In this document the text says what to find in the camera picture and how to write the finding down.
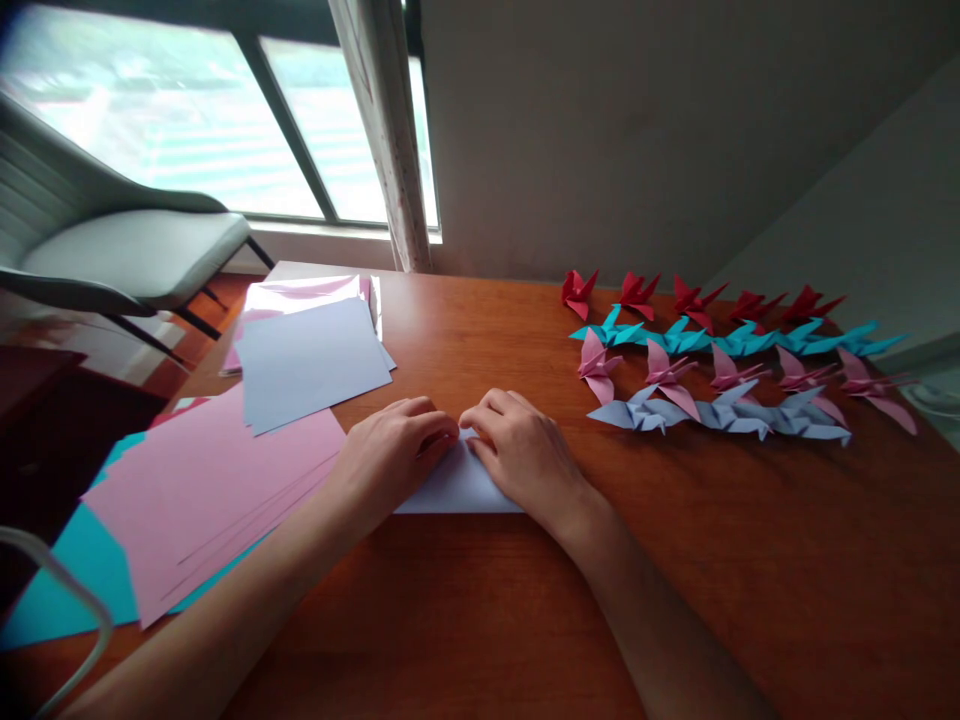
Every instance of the window frame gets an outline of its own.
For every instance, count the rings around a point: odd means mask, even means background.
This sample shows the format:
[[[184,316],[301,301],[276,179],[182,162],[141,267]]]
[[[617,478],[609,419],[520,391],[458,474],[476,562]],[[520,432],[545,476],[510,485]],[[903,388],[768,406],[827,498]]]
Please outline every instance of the window frame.
[[[297,225],[333,226],[366,230],[383,230],[387,223],[341,218],[330,199],[323,178],[317,169],[306,140],[294,119],[293,112],[283,95],[277,78],[260,42],[269,37],[278,40],[293,40],[312,45],[340,47],[333,15],[326,2],[318,0],[274,0],[271,3],[257,0],[220,0],[217,3],[197,3],[195,0],[34,0],[23,5],[46,5],[67,10],[150,20],[168,25],[181,25],[230,33],[243,54],[253,77],[260,87],[270,112],[280,127],[283,138],[293,153],[297,167],[303,174],[323,218],[271,213],[244,212],[248,220]],[[403,12],[407,36],[407,51],[410,57],[420,60],[420,72],[424,73],[423,40],[420,34],[420,0],[407,0]],[[427,105],[429,133],[429,101],[424,83],[424,101]],[[439,232],[439,225],[427,229]]]

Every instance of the hand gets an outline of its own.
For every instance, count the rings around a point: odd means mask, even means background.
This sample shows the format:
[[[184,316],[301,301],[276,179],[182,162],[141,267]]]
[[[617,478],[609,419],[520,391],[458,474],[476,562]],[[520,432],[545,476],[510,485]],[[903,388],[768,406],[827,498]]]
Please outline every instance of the hand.
[[[325,495],[343,504],[357,541],[416,492],[459,435],[428,397],[398,400],[350,429]]]
[[[556,536],[590,489],[557,423],[512,390],[493,389],[460,416],[467,443],[503,494]]]

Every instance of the chair backrest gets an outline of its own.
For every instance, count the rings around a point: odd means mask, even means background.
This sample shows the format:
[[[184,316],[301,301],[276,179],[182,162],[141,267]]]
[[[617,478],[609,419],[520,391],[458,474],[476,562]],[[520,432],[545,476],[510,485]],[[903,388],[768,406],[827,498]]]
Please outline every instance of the chair backrest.
[[[138,185],[0,92],[0,269],[71,225],[125,210],[222,212],[196,193]]]

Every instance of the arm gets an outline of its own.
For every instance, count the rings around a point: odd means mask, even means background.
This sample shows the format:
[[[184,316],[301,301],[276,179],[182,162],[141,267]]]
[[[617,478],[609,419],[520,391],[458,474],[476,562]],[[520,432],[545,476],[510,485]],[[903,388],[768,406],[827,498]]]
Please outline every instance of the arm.
[[[413,494],[458,434],[428,398],[354,426],[309,502],[63,716],[219,716],[304,595]]]
[[[776,717],[587,483],[553,420],[517,393],[491,390],[460,425],[482,434],[468,442],[494,482],[583,573],[651,718]]]

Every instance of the pink origami crane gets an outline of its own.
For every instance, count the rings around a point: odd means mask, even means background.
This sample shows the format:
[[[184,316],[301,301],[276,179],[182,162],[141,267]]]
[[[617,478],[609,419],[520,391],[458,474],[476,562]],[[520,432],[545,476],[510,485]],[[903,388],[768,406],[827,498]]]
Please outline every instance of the pink origami crane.
[[[749,290],[744,290],[740,293],[737,306],[733,309],[733,312],[730,313],[730,319],[740,322],[751,320],[757,324],[757,335],[766,335],[767,331],[763,329],[760,323],[786,296],[787,293],[784,293],[764,304],[763,301],[766,299],[766,295],[757,295]]]
[[[628,272],[627,277],[623,280],[623,295],[620,297],[620,304],[632,307],[647,320],[653,322],[653,307],[650,305],[650,296],[653,295],[658,282],[660,282],[660,273],[657,273],[657,276],[644,289],[643,277],[637,277],[632,272]]]
[[[756,380],[764,375],[770,375],[773,372],[772,370],[761,370],[760,368],[763,367],[763,363],[754,365],[747,370],[737,370],[737,366],[733,360],[730,359],[730,356],[717,347],[716,343],[712,343],[712,345],[713,369],[716,371],[717,376],[710,383],[710,386],[715,387],[720,392],[726,392],[727,390],[735,388],[737,385],[743,385],[745,382]],[[738,402],[748,402],[754,405],[760,404],[757,399],[749,393],[740,398]]]
[[[777,345],[777,352],[780,353],[780,365],[783,367],[783,379],[780,381],[780,387],[789,393],[805,392],[806,390],[820,387],[821,385],[825,385],[829,378],[839,374],[839,372],[835,370],[837,367],[836,364],[827,365],[818,370],[807,372],[803,363],[791,355],[788,350]],[[843,425],[843,427],[849,427],[847,425],[847,419],[843,417],[843,413],[840,412],[840,408],[831,400],[825,398],[823,393],[817,395],[810,402]]]
[[[827,322],[830,322],[829,318],[827,318],[827,313],[846,299],[847,296],[843,295],[836,300],[817,307],[817,303],[823,300],[823,293],[814,292],[812,287],[804,285],[803,290],[800,291],[800,295],[793,301],[793,305],[788,307],[786,312],[783,313],[783,320],[784,322],[790,322],[792,320],[812,320],[813,318],[822,317]]]
[[[590,312],[587,298],[593,291],[599,273],[599,270],[594,271],[590,279],[584,282],[580,273],[571,270],[567,273],[567,279],[563,281],[563,288],[560,290],[560,300],[569,305],[584,322],[587,321],[587,313]]]
[[[896,420],[911,435],[917,434],[917,423],[914,422],[906,410],[897,405],[893,400],[886,397],[889,388],[900,387],[901,385],[910,385],[916,381],[899,381],[903,375],[885,378],[871,378],[867,372],[867,367],[853,353],[847,352],[843,348],[837,348],[840,353],[840,359],[843,361],[843,374],[847,376],[847,381],[840,386],[840,389],[853,397],[862,397],[873,403],[874,407]]]
[[[713,320],[707,315],[707,305],[716,300],[717,295],[722,293],[723,289],[729,284],[730,283],[724,283],[706,297],[700,298],[698,296],[700,295],[701,288],[691,290],[687,287],[686,283],[680,279],[679,275],[675,275],[673,278],[673,294],[677,298],[677,304],[673,306],[674,310],[681,315],[689,315],[700,323],[701,327],[706,328],[708,333],[713,335]]]
[[[670,357],[667,351],[660,347],[653,340],[647,340],[647,365],[650,369],[647,375],[647,383],[658,383],[660,391],[673,400],[680,409],[687,413],[697,422],[700,422],[700,411],[697,410],[697,403],[694,401],[690,391],[677,383],[687,371],[697,366],[697,363],[690,362],[688,358],[680,358],[673,365],[670,364]]]
[[[613,402],[613,380],[610,379],[610,371],[622,362],[621,356],[607,360],[607,351],[600,342],[600,337],[592,328],[587,328],[587,339],[583,341],[583,348],[580,350],[580,379],[587,381],[601,405]]]

